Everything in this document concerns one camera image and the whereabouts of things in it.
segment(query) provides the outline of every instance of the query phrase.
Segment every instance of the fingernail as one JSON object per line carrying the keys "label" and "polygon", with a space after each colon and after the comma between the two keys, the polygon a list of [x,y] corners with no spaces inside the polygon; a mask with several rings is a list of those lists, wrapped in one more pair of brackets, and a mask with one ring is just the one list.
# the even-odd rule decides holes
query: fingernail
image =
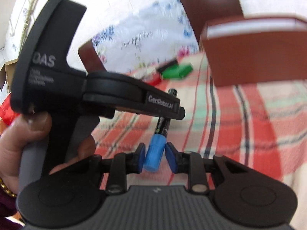
{"label": "fingernail", "polygon": [[31,131],[42,131],[48,118],[47,112],[37,113],[30,116],[24,116]]}

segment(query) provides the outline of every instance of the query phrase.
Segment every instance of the book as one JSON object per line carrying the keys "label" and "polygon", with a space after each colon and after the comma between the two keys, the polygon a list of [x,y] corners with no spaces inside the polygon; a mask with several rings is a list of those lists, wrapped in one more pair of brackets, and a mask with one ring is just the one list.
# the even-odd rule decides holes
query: book
{"label": "book", "polygon": [[307,79],[307,22],[297,17],[232,17],[201,34],[215,86]]}

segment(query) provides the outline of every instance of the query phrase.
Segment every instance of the green eraser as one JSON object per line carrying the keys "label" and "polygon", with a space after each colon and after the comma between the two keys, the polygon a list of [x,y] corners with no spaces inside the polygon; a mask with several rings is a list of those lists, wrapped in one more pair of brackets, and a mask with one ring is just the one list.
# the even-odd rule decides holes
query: green eraser
{"label": "green eraser", "polygon": [[162,72],[164,79],[182,79],[193,71],[191,63],[181,63],[173,65]]}

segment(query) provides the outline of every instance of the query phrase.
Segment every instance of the black marker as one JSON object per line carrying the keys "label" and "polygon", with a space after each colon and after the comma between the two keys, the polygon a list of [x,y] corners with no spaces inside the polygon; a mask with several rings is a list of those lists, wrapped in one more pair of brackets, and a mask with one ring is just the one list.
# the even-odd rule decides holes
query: black marker
{"label": "black marker", "polygon": [[[168,94],[176,97],[177,91],[171,88],[168,90]],[[170,122],[169,118],[159,117],[155,133],[149,143],[144,161],[144,169],[151,172],[156,172],[159,169]]]}

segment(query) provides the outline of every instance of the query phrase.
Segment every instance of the human hand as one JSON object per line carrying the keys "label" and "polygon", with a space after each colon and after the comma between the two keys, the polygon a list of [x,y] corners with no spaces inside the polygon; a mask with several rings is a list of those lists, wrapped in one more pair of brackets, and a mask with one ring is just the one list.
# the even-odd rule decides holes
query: human hand
{"label": "human hand", "polygon": [[[47,112],[31,116],[19,115],[0,137],[0,177],[13,193],[18,193],[19,166],[23,147],[46,137],[51,125],[52,119]],[[78,156],[68,163],[56,166],[50,173],[93,155],[95,148],[95,141],[90,135],[80,144]]]}

